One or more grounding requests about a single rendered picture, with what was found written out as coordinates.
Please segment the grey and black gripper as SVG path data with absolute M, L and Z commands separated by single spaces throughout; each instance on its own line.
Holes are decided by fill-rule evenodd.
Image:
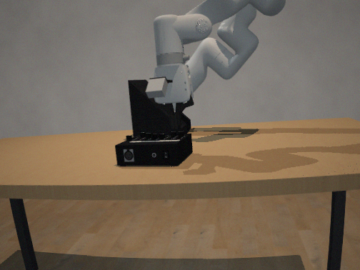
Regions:
M 163 64 L 158 65 L 154 70 L 154 78 L 165 76 L 167 80 L 173 80 L 168 83 L 165 97 L 154 98 L 155 107 L 163 109 L 169 115 L 171 129 L 181 128 L 182 111 L 186 107 L 194 105 L 191 74 L 189 66 L 184 64 Z M 183 102 L 186 103 L 183 104 Z M 176 103 L 176 112 L 174 112 L 172 103 Z

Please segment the black lighting desk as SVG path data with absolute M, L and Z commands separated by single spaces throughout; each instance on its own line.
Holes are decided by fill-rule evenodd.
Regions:
M 117 166 L 178 166 L 192 152 L 191 134 L 140 133 L 115 145 Z

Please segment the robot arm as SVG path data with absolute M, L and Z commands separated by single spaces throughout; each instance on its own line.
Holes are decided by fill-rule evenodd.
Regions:
M 186 64 L 189 65 L 194 92 L 205 80 L 208 66 L 228 80 L 259 44 L 257 36 L 248 29 L 256 18 L 256 10 L 275 16 L 285 3 L 286 0 L 206 0 L 183 16 L 158 16 L 154 19 L 157 66 L 186 63 L 188 60 Z M 212 25 L 221 21 L 217 34 L 235 51 L 235 55 L 216 39 L 207 38 Z M 185 44 L 201 40 L 191 58 L 183 54 Z M 165 97 L 168 82 L 173 80 L 167 80 L 165 76 L 150 78 L 146 88 L 148 98 Z

